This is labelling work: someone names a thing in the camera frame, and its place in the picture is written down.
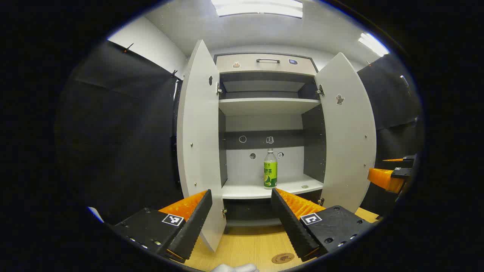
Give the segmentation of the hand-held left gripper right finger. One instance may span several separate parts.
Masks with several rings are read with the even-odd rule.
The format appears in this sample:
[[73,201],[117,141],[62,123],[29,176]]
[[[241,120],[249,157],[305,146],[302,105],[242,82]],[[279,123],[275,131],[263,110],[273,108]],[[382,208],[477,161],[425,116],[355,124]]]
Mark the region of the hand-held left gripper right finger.
[[278,188],[272,189],[271,205],[302,261],[337,251],[375,226],[342,206],[323,208]]

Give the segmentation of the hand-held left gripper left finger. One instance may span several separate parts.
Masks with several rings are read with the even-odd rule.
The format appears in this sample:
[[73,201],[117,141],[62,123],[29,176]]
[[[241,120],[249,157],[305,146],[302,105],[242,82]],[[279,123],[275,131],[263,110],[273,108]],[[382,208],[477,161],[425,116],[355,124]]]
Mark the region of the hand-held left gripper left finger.
[[143,208],[110,228],[132,246],[158,258],[185,263],[212,207],[210,189],[162,209]]

